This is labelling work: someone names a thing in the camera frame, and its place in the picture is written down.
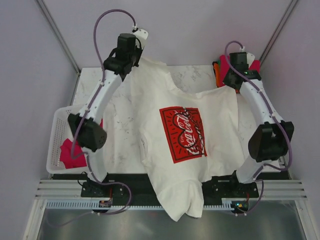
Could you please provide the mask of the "white Coca-Cola t-shirt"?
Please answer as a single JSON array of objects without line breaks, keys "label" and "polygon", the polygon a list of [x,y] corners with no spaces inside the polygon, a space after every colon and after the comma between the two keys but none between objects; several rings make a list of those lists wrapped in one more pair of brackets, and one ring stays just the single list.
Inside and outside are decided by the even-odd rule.
[{"label": "white Coca-Cola t-shirt", "polygon": [[232,174],[245,161],[238,130],[234,89],[224,86],[199,93],[179,89],[164,63],[141,59],[125,78],[130,83],[134,142],[131,150],[106,117],[104,164],[140,162],[156,197],[173,221],[200,218],[202,184]]}]

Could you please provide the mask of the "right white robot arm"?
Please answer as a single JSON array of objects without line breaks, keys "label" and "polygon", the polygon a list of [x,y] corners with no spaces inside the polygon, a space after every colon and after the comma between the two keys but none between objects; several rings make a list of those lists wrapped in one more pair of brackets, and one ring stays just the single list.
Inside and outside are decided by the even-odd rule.
[{"label": "right white robot arm", "polygon": [[235,181],[229,184],[229,191],[235,197],[247,191],[247,185],[256,180],[264,167],[275,168],[273,161],[288,155],[286,171],[292,164],[291,139],[294,125],[277,113],[268,98],[262,78],[257,70],[250,70],[246,52],[234,52],[225,58],[229,65],[223,83],[237,91],[249,104],[257,129],[248,141],[249,156],[242,166],[232,174]]}]

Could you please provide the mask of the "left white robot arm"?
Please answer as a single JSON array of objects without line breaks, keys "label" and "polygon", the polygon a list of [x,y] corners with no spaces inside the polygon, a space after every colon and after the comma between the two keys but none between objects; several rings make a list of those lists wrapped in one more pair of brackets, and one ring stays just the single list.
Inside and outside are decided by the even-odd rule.
[{"label": "left white robot arm", "polygon": [[101,120],[115,91],[132,68],[139,66],[148,36],[149,33],[142,28],[118,36],[116,48],[102,63],[102,78],[89,100],[79,112],[71,113],[67,118],[73,135],[71,157],[74,160],[85,158],[89,177],[95,181],[92,191],[99,197],[106,196],[110,191],[109,183],[104,181],[108,174],[103,152],[107,132],[101,127]]}]

